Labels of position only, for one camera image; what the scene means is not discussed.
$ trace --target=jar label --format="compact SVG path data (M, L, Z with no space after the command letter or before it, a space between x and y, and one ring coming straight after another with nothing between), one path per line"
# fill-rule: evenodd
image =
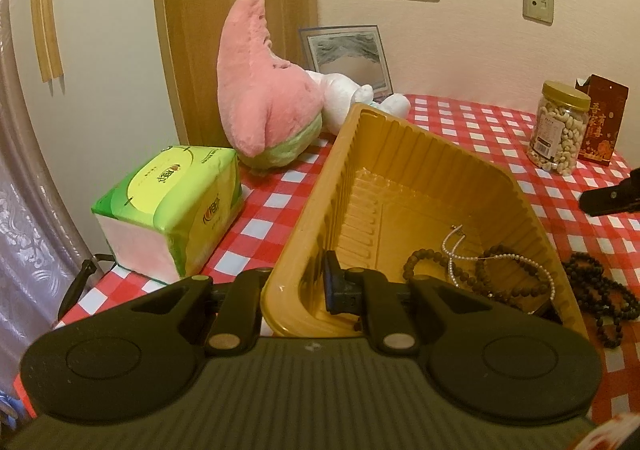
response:
M563 122L546 114L542 114L538 120L536 141L534 142L533 150L540 154L540 156L551 159L556 155L558 146L560 146L563 129Z

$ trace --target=red and white checkered tablecloth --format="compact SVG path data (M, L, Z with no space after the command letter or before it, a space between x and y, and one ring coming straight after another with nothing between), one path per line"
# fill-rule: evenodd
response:
M562 260L571 251L589 252L607 268L606 275L640 294L640 222L628 215L589 218L577 199L590 188L611 186L628 177L629 168L614 154L608 168L578 163L570 176L550 175L526 156L534 116L495 106L432 96L409 96L409 121L507 167L530 199L535 213ZM230 282L242 270L273 266L305 205L332 136L321 136L298 160L269 172L241 170L244 211L232 225L202 273L216 283ZM116 267L89 291L60 325L132 300L163 284ZM604 369L591 417L601 423L620 412L640 412L640 322L623 323L623 343L603 350L593 318L585 316ZM24 398L19 380L16 389Z

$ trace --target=lace curtain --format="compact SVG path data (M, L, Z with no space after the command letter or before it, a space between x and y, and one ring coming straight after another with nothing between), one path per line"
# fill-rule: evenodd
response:
M0 0L0 390L15 394L22 354L52 327L66 289L89 257L31 127L9 0Z

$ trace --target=picture frame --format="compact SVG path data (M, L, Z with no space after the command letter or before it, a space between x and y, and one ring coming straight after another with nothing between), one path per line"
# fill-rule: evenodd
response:
M311 27L300 29L300 40L310 71L369 84L376 98L394 92L378 26Z

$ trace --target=stuffed toy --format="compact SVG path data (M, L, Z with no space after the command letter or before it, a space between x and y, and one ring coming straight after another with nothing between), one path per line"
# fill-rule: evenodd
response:
M404 94L392 94L382 103L376 103L373 101L373 88L370 85L360 86L339 73L327 75L313 71L307 71L307 73L320 86L324 94L322 123L330 133L336 136L352 104L367 104L402 119L409 114L411 104Z
M409 100L392 94L373 101L370 85L349 77L305 71L271 51L264 0L236 0L218 52L218 108L229 143L252 168L286 166L318 136L324 123L338 135L351 104L400 118Z

